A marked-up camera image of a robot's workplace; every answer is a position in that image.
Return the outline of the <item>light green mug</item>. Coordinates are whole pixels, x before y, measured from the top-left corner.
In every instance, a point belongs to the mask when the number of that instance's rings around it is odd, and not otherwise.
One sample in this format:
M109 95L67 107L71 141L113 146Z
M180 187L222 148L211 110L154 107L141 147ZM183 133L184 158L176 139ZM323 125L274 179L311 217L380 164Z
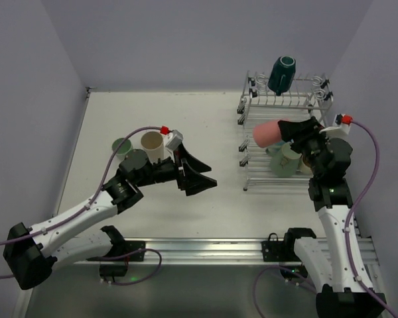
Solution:
M265 152L270 157L270 170L278 178L289 178L296 174L302 155L295 152L290 143L277 149L269 147Z

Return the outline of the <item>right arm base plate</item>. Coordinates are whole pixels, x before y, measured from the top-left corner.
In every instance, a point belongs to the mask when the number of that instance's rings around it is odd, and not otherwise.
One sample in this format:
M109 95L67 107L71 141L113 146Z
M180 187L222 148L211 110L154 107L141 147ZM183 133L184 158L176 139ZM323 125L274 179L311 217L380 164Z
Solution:
M276 233L270 233L266 240L261 241L261 253L264 262L300 262L294 252L296 238L285 233L280 239Z

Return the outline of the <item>dark green mug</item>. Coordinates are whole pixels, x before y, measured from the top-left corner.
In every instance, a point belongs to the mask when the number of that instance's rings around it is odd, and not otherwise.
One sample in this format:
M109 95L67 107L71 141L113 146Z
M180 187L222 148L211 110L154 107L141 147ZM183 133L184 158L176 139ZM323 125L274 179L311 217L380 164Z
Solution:
M280 56L273 64L267 87L280 96L290 90L296 73L296 60L291 56Z

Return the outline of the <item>beige tall cup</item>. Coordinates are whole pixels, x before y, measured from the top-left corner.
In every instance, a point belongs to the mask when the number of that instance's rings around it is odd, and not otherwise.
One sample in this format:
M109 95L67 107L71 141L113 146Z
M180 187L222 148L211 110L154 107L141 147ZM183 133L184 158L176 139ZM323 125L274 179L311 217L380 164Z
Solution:
M141 137L141 146L152 163L157 163L165 158L164 139L161 133L146 132Z

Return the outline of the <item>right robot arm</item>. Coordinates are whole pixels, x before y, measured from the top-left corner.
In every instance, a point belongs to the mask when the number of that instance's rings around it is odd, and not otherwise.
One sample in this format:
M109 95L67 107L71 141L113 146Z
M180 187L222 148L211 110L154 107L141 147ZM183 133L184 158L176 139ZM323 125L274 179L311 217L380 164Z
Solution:
M351 119L323 127L314 117L279 121L283 141L310 164L308 194L326 234L326 258L312 237L293 239L293 252L316 288L319 317L379 317L386 304L375 293L362 260L354 226L353 200L345 179L352 147L344 140Z

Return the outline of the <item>pink cup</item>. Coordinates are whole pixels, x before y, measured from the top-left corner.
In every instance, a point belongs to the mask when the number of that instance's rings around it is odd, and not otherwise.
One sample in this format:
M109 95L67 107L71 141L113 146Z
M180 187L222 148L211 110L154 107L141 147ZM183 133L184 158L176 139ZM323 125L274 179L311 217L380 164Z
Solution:
M253 139L258 147L267 148L283 140L279 128L280 121L286 121L286 119L267 121L253 129Z

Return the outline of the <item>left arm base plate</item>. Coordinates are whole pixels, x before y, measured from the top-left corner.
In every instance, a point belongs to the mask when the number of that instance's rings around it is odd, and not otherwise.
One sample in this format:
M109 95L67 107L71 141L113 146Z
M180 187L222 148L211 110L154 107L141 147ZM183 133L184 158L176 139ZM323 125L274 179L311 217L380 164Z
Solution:
M110 251L98 257L100 261L142 262L144 261L146 242L143 240L124 240L113 244Z

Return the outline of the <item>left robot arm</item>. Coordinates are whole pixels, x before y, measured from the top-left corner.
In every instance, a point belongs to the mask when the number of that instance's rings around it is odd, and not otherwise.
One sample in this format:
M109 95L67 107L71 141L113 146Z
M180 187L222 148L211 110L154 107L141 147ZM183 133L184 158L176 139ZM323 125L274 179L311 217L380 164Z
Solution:
M3 257L22 290L43 283L53 271L82 260L132 260L145 246L131 246L114 226L99 233L81 234L95 224L110 219L137 204L141 187L176 182L187 196L217 186L206 176L211 167L199 161L179 144L171 157L150 162L144 150L132 150L119 164L114 177L101 185L91 198L57 217L26 227L11 227Z

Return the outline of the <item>green cup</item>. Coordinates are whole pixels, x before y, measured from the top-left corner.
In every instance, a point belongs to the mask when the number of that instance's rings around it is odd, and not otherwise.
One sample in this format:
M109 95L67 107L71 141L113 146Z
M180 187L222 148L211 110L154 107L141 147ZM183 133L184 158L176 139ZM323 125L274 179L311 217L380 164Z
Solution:
M111 145L111 149L116 158L124 160L126 155L132 151L133 145L128 138L118 138Z

